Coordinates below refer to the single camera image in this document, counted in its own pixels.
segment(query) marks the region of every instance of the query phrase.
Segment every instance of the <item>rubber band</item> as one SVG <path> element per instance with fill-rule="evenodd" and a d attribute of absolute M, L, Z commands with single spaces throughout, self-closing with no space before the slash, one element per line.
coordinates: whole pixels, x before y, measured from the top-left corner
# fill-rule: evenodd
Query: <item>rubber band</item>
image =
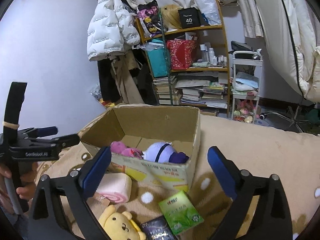
<path fill-rule="evenodd" d="M 2 122 L 2 125 L 3 125 L 4 127 L 8 127 L 8 128 L 13 129 L 13 130 L 18 130 L 18 128 L 20 127 L 20 125 L 18 125 L 18 124 L 9 123 L 9 122 L 5 122 L 5 121 Z"/>

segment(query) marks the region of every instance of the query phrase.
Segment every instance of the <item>hand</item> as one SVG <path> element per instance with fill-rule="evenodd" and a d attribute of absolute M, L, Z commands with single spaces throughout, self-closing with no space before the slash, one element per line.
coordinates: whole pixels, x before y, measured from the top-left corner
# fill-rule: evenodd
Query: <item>hand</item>
<path fill-rule="evenodd" d="M 36 178 L 36 170 L 38 167 L 38 163 L 32 164 L 32 171 L 23 174 L 20 179 L 25 183 L 24 187 L 18 187 L 16 189 L 17 194 L 21 199 L 30 200 L 33 198 L 36 191 L 36 184 L 34 180 Z M 0 174 L 6 178 L 11 178 L 11 171 L 5 166 L 3 163 L 0 163 Z"/>

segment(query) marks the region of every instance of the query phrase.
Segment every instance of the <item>purple plush toy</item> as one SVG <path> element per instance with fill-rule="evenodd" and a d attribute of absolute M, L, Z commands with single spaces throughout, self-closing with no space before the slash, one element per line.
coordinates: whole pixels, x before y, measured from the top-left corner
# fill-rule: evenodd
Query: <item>purple plush toy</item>
<path fill-rule="evenodd" d="M 143 152 L 143 159 L 159 163 L 186 163 L 189 159 L 183 152 L 177 153 L 171 143 L 156 142 Z"/>

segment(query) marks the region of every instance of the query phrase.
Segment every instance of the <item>chair base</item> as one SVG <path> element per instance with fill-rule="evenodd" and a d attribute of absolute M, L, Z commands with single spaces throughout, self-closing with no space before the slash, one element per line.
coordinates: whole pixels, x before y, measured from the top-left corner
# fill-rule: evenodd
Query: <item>chair base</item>
<path fill-rule="evenodd" d="M 262 119 L 262 120 L 264 120 L 268 115 L 274 114 L 274 115 L 277 115 L 277 116 L 281 117 L 282 119 L 284 119 L 284 120 L 286 120 L 286 121 L 289 122 L 289 126 L 288 126 L 288 128 L 285 129 L 285 130 L 288 130 L 290 127 L 294 126 L 294 127 L 297 128 L 297 130 L 299 131 L 299 133 L 305 132 L 305 131 L 303 130 L 303 128 L 300 126 L 300 124 L 301 124 L 301 123 L 310 123 L 310 124 L 311 124 L 311 122 L 309 122 L 309 121 L 307 121 L 307 120 L 297 120 L 297 116 L 298 116 L 298 114 L 301 112 L 301 109 L 302 109 L 301 106 L 298 106 L 295 112 L 293 112 L 291 106 L 289 106 L 288 108 L 289 108 L 289 112 L 290 112 L 291 118 L 290 118 L 290 117 L 287 117 L 287 116 L 285 116 L 285 115 L 283 115 L 283 114 L 274 112 L 274 111 L 267 111 L 267 112 L 261 113 L 260 116 L 259 116 L 259 118 Z"/>

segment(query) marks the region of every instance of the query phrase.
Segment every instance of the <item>stacked books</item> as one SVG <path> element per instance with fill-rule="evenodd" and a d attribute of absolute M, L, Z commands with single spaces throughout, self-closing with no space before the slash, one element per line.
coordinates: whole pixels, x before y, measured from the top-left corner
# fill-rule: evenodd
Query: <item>stacked books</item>
<path fill-rule="evenodd" d="M 181 93 L 178 89 L 175 88 L 175 84 L 177 83 L 177 79 L 175 76 L 170 77 L 171 80 L 171 87 L 172 87 L 172 99 L 173 99 L 173 104 L 178 105 L 179 100 L 181 98 Z M 159 98 L 159 103 L 161 105 L 170 105 L 170 89 L 169 89 L 169 82 L 168 78 L 155 78 L 153 80 L 153 84 L 156 89 L 156 93 Z"/>
<path fill-rule="evenodd" d="M 182 88 L 181 103 L 224 109 L 228 107 L 224 84 L 205 80 L 179 80 L 177 86 Z"/>
<path fill-rule="evenodd" d="M 194 89 L 182 89 L 182 103 L 194 103 L 197 104 L 200 99 L 200 91 Z"/>

